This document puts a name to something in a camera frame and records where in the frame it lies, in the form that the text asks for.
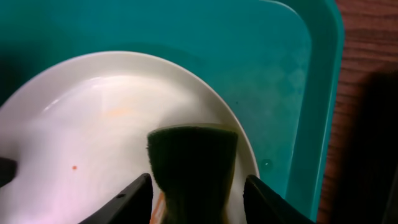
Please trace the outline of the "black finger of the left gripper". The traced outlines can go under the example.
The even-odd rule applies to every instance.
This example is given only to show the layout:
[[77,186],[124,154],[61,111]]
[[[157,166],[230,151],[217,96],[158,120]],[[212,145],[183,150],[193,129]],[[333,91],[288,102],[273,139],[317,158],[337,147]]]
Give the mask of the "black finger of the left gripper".
[[8,158],[0,158],[0,187],[8,184],[16,176],[17,162]]

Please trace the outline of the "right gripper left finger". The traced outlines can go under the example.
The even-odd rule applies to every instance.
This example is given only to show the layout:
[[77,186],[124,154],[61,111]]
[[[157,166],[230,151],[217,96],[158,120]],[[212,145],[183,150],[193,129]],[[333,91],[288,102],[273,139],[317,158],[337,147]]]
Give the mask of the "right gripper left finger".
[[79,224],[149,224],[152,199],[151,176],[143,173]]

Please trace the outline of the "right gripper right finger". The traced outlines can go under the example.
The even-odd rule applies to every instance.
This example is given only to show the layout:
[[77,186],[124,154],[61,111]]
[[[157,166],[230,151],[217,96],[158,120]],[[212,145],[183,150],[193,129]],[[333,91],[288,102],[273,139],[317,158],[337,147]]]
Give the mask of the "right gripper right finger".
[[314,224],[255,175],[244,185],[247,224]]

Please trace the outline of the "green yellow sponge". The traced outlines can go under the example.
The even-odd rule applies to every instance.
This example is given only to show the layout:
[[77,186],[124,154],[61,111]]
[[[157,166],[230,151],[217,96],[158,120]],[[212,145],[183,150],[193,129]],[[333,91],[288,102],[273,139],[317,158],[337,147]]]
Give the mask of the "green yellow sponge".
[[148,134],[150,166],[165,197],[162,223],[226,223],[237,145],[237,132],[217,124]]

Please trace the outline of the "white plate with stain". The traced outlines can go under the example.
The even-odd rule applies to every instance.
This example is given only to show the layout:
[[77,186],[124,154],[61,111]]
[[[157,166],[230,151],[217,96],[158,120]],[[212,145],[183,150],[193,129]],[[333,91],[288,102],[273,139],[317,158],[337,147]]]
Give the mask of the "white plate with stain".
[[79,223],[150,171],[147,134],[218,123],[239,133],[226,214],[244,223],[252,147],[224,100],[185,68],[152,55],[99,52],[38,74],[1,106],[1,156],[17,174],[1,187],[2,223]]

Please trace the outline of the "teal plastic tray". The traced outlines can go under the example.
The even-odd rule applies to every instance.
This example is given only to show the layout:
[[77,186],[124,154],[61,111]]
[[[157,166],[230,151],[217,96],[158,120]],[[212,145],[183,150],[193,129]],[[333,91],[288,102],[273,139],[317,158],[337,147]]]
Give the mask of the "teal plastic tray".
[[229,104],[261,179],[315,220],[343,42],[326,0],[1,0],[1,100],[78,55],[170,60]]

